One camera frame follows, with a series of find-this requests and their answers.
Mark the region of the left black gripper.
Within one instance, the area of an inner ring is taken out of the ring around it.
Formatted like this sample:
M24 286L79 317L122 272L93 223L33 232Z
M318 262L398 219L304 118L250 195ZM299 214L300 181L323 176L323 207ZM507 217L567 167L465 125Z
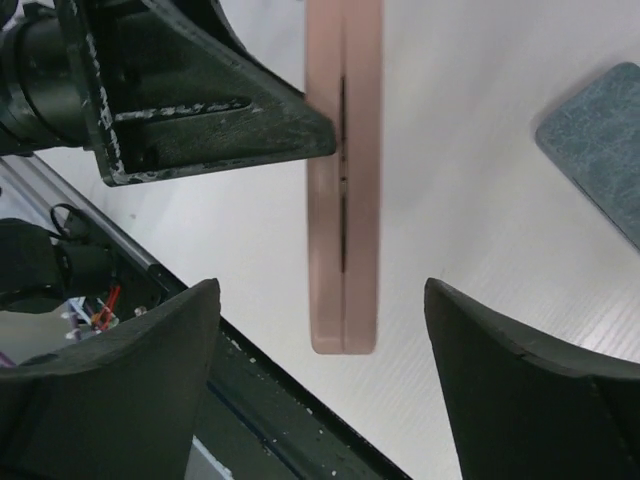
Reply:
M29 1L1 32L1 153L55 147L91 140L55 10Z

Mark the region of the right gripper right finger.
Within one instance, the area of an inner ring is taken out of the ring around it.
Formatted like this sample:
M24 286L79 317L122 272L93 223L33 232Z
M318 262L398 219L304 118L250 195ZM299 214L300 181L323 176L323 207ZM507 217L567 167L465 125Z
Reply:
M424 313L463 478L638 478L638 364L560 340L435 278Z

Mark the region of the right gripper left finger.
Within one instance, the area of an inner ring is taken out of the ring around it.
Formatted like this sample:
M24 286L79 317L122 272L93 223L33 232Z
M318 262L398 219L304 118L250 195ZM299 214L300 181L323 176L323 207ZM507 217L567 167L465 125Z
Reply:
M2 369L2 478L183 478L219 321L219 283L204 280Z

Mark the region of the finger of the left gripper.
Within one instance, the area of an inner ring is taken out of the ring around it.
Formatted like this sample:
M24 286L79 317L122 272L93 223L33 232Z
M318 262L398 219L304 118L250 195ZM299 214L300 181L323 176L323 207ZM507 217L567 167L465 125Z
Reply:
M332 154L332 121L256 60L217 1L55 5L103 181Z

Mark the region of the pink glasses case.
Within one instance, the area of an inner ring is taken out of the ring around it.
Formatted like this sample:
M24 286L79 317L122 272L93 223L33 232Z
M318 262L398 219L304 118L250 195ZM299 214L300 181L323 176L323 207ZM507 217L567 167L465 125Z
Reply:
M333 154L307 162L309 318L318 354L377 340L383 4L309 1L305 93L334 125Z

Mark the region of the blue glasses case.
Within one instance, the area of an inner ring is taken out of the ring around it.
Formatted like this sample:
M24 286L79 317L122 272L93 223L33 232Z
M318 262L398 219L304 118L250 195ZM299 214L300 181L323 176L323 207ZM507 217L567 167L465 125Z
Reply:
M634 247L639 246L639 66L594 79L540 123L549 160Z

